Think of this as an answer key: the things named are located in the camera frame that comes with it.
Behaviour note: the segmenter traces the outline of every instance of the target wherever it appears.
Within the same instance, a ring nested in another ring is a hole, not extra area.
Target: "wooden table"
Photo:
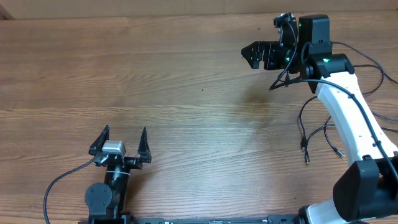
[[[398,79],[397,12],[328,15],[332,40],[374,57]],[[43,223],[48,184],[91,158],[88,148],[106,124],[130,156],[148,128],[153,161],[131,172],[127,195],[126,208],[138,218],[262,217],[331,197],[348,163],[317,134],[311,164],[304,164],[297,115],[313,96],[308,85],[269,91],[280,71],[252,70],[240,53],[255,40],[277,40],[273,17],[1,21],[0,222]],[[369,63],[339,45],[334,52]],[[362,91],[380,79],[375,69],[356,73]],[[366,100],[396,118],[397,93],[386,80]],[[311,102],[307,131],[327,117],[318,100]],[[398,143],[398,135],[386,134]],[[343,147],[335,130],[330,137]],[[104,172],[91,165],[56,183],[50,221],[86,219],[85,190]]]

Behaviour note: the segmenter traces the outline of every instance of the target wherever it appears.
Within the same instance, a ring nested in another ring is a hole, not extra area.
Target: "tabletop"
[[[331,40],[362,50],[398,79],[398,12],[325,14]],[[131,172],[127,192],[126,210],[137,218],[263,217],[330,198],[348,162],[319,133],[304,163],[297,116],[313,96],[308,85],[269,91],[280,71],[252,70],[241,56],[256,40],[278,40],[275,16],[0,21],[0,223],[43,223],[47,186],[90,160],[88,148],[107,124],[130,156],[147,126],[152,163]],[[333,52],[370,63],[343,46]],[[356,74],[362,91],[381,76],[374,68]],[[366,101],[396,118],[397,92],[385,80]],[[303,122],[312,131],[327,117],[313,100]],[[343,148],[333,128],[330,139]],[[85,191],[104,173],[91,165],[57,182],[50,221],[87,219]]]

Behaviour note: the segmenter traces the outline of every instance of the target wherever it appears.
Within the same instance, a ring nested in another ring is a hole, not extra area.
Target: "wooden surface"
[[[328,15],[333,40],[371,55],[398,79],[397,12]],[[48,184],[90,159],[106,124],[129,155],[148,127],[153,162],[132,171],[126,205],[139,218],[262,217],[331,197],[347,160],[317,134],[304,164],[297,115],[313,96],[308,85],[268,91],[280,71],[252,70],[240,54],[255,40],[277,40],[274,16],[1,21],[0,222],[43,223]],[[369,63],[336,45],[338,52]],[[380,79],[372,69],[356,73],[362,91]],[[397,91],[386,80],[366,100],[397,118]],[[327,117],[314,100],[303,120],[310,131]],[[104,172],[92,165],[55,184],[51,222],[86,219],[85,190]]]
[[[9,19],[398,9],[398,0],[0,0]]]

